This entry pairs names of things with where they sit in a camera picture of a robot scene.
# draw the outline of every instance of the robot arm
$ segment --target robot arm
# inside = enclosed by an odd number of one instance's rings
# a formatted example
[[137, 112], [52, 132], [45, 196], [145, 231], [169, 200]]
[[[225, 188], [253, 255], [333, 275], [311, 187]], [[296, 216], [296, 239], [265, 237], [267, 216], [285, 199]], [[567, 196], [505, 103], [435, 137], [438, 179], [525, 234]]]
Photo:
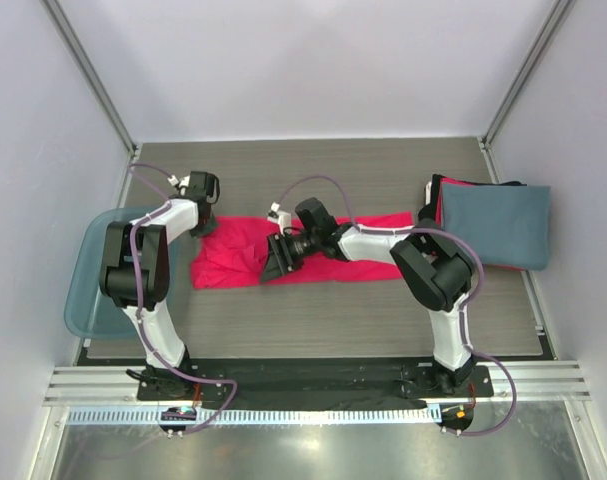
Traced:
[[[296, 271], [304, 258], [317, 252], [340, 261], [374, 260], [395, 264], [414, 297], [428, 309], [434, 335], [435, 377], [444, 391], [460, 386], [471, 373], [474, 359], [460, 328], [460, 305], [467, 298], [474, 272], [473, 262], [451, 240], [436, 235], [408, 235], [403, 229], [366, 230], [339, 225], [323, 204], [309, 198], [296, 207], [303, 229], [283, 228], [286, 218], [273, 206], [268, 218], [282, 227], [268, 237], [268, 258], [261, 280], [270, 281]], [[431, 220], [416, 227], [439, 229]]]
[[[178, 337], [170, 317], [166, 297], [170, 286], [168, 245], [181, 234], [193, 236], [210, 233], [215, 220], [212, 203], [218, 199], [218, 178], [206, 172], [192, 172], [177, 186], [178, 195], [158, 210], [146, 215], [148, 220], [137, 231], [137, 247], [143, 280], [144, 308], [141, 321], [156, 350], [170, 365], [190, 373], [190, 358], [183, 341]], [[104, 295], [132, 320], [139, 336], [141, 329], [136, 317], [138, 299], [134, 265], [130, 248], [132, 222], [112, 222], [105, 235], [103, 261], [99, 286]], [[165, 367], [146, 348], [146, 364], [156, 370]]]

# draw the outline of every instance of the pink fabric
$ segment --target pink fabric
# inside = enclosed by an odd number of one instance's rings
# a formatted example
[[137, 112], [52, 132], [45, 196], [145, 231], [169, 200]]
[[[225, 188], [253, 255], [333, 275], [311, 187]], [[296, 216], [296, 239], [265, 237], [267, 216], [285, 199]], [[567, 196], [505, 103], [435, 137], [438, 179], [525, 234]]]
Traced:
[[[238, 288], [259, 284], [267, 258], [267, 236], [278, 226], [264, 218], [217, 217], [218, 228], [201, 239], [201, 251], [192, 262], [194, 288]], [[337, 218], [339, 223], [347, 218]], [[358, 217], [370, 227], [405, 227], [412, 225], [409, 212]], [[298, 219], [293, 225], [300, 227]], [[305, 259], [303, 268], [269, 282], [270, 285], [306, 282], [368, 282], [401, 278], [395, 265], [371, 261], [340, 262], [317, 253]]]

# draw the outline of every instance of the gray folded cloth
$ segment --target gray folded cloth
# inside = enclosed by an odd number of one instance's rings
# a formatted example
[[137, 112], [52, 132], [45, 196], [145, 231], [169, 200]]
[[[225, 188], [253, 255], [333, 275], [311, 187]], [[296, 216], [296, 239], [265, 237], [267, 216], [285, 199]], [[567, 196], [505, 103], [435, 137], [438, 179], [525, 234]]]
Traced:
[[487, 265], [543, 270], [550, 261], [550, 187], [443, 183], [443, 228]]

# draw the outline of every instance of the teal plastic tray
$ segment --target teal plastic tray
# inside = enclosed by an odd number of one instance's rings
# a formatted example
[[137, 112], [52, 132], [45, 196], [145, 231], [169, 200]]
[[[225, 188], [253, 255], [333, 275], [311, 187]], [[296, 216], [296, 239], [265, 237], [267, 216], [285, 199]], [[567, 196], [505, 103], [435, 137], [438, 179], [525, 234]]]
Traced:
[[[74, 335], [91, 339], [120, 339], [137, 335], [127, 315], [116, 308], [112, 299], [101, 294], [99, 275], [107, 226], [114, 221], [132, 221], [153, 210], [155, 207], [117, 208], [102, 213], [87, 228], [63, 313], [65, 325]], [[169, 255], [170, 272], [173, 272], [178, 257], [178, 242], [172, 242]], [[169, 304], [173, 277], [170, 277]]]

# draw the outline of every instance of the gray wood grain surface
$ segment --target gray wood grain surface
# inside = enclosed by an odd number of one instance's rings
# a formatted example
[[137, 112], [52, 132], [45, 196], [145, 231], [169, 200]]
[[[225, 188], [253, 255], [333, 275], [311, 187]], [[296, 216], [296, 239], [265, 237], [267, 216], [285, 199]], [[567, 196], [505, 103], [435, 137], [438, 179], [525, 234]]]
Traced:
[[[145, 144], [140, 161], [177, 176], [190, 170], [218, 175], [219, 216], [264, 216], [288, 185], [316, 173], [339, 180], [356, 214], [363, 215], [416, 215], [432, 173], [489, 181], [473, 138]], [[323, 180], [296, 187], [283, 207], [293, 211], [308, 196], [336, 216], [346, 211], [335, 187]], [[153, 192], [132, 182], [128, 206], [157, 203]], [[180, 242], [171, 313], [193, 357], [403, 356], [432, 350], [427, 312], [401, 280], [196, 291], [189, 265], [198, 241]], [[540, 354], [521, 275], [492, 268], [487, 273], [483, 292], [470, 306], [474, 345], [492, 354]], [[89, 350], [94, 358], [142, 353], [138, 339], [93, 341]]]

